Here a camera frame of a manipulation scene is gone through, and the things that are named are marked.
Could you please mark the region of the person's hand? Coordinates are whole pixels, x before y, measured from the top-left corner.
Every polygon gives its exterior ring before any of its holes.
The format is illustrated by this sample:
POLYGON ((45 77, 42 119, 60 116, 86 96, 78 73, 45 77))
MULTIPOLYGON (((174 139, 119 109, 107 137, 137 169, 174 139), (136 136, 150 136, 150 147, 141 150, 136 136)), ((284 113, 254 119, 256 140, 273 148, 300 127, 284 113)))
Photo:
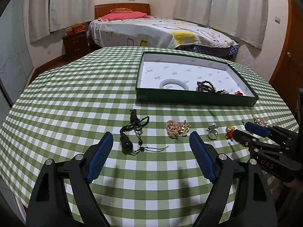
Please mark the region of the person's hand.
POLYGON ((284 185, 287 187, 290 187, 292 189, 295 189, 297 191, 302 191, 303 183, 302 181, 298 179, 294 179, 292 182, 284 182, 284 185))

